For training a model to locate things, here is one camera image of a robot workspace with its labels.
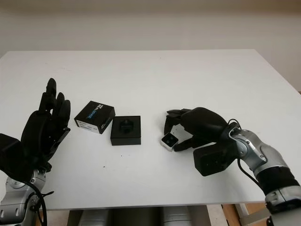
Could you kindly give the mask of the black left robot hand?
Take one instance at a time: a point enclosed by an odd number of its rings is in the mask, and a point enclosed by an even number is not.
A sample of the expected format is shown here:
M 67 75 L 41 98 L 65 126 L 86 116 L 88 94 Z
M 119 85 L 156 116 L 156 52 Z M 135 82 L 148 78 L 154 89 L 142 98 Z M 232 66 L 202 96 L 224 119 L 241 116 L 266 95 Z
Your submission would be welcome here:
M 70 101 L 56 92 L 56 81 L 49 79 L 39 108 L 30 115 L 21 136 L 25 157 L 35 170 L 51 171 L 49 160 L 70 132 L 70 113 Z

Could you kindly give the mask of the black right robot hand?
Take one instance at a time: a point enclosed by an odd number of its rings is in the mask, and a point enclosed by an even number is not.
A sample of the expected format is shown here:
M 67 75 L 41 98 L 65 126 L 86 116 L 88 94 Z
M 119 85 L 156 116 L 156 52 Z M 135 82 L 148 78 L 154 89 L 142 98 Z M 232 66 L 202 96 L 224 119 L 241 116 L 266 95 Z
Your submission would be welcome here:
M 192 135 L 191 138 L 179 142 L 179 139 L 171 133 L 173 126 L 179 124 Z M 220 115 L 203 107 L 169 110 L 161 142 L 175 152 L 197 148 L 217 142 L 227 127 L 228 123 Z

